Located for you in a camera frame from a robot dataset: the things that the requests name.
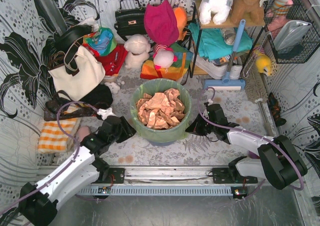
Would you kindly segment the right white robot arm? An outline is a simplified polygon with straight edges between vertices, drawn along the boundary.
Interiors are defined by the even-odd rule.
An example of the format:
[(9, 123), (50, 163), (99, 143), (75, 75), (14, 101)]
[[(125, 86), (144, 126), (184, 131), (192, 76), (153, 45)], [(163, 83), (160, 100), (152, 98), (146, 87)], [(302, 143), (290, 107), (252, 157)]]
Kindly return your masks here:
[(256, 157), (240, 157), (229, 164), (233, 177), (257, 177), (267, 180), (274, 188), (284, 189), (295, 181), (303, 182), (308, 169), (291, 141), (284, 135), (261, 136), (228, 122), (220, 104), (206, 104), (186, 132), (198, 136), (213, 133), (217, 140), (237, 145)]

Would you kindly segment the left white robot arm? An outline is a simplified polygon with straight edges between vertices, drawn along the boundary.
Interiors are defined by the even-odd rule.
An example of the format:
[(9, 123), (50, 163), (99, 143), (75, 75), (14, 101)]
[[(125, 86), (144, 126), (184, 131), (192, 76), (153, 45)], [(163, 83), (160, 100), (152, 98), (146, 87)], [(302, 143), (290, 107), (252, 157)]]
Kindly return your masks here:
[(85, 186), (114, 183), (115, 176), (101, 155), (113, 143), (124, 142), (135, 133), (124, 117), (108, 116), (98, 131), (85, 136), (75, 152), (51, 174), (22, 187), (19, 213), (33, 225), (49, 225), (59, 209)]

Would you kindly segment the green plastic trash bag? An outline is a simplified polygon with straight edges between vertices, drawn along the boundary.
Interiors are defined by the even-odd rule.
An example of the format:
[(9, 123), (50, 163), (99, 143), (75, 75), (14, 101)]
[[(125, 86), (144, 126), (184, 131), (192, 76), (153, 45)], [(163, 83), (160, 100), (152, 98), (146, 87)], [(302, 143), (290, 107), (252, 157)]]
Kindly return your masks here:
[(153, 145), (187, 137), (192, 101), (184, 86), (169, 79), (149, 80), (135, 90), (130, 113), (139, 136)]

